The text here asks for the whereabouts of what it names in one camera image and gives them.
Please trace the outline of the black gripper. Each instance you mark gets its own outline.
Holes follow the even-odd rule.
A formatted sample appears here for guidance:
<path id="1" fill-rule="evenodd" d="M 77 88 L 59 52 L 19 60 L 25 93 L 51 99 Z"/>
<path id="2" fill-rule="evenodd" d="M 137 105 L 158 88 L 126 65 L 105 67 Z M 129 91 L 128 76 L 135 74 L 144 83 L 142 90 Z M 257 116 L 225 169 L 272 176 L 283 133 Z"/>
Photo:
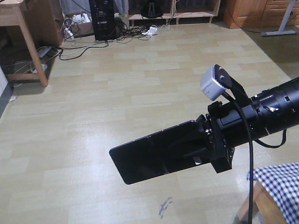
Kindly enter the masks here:
<path id="1" fill-rule="evenodd" d="M 261 119 L 253 105 L 241 107 L 233 102 L 223 104 L 216 101 L 208 106 L 209 121 L 200 115 L 175 128 L 167 146 L 169 152 L 182 152 L 180 162 L 195 163 L 194 157 L 210 160 L 213 155 L 211 141 L 216 150 L 216 158 L 211 164 L 217 173 L 232 168 L 235 147 L 267 136 Z"/>

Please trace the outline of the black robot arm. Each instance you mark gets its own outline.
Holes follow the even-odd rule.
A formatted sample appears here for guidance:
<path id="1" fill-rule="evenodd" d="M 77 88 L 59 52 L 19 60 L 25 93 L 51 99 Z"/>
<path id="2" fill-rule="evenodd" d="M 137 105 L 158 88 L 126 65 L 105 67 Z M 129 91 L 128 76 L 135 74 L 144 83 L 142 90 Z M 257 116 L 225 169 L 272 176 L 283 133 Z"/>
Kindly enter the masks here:
<path id="1" fill-rule="evenodd" d="M 279 148 L 286 142 L 286 130 L 299 123 L 299 80 L 262 91 L 249 98 L 241 85 L 232 81 L 228 103 L 216 101 L 208 114 L 199 116 L 195 128 L 168 146 L 173 161 L 188 167 L 211 163 L 217 173 L 232 168 L 235 147 L 253 142 Z"/>

